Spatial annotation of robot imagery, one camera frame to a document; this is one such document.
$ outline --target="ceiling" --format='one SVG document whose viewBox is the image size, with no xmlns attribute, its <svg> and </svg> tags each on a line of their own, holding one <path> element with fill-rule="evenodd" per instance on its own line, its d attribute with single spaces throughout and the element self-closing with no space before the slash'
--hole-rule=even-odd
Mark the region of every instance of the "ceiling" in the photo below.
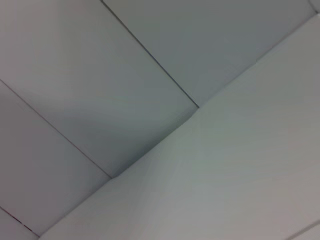
<svg viewBox="0 0 320 240">
<path fill-rule="evenodd" d="M 104 1 L 0 3 L 0 206 L 38 235 L 315 14 L 308 0 Z"/>
</svg>

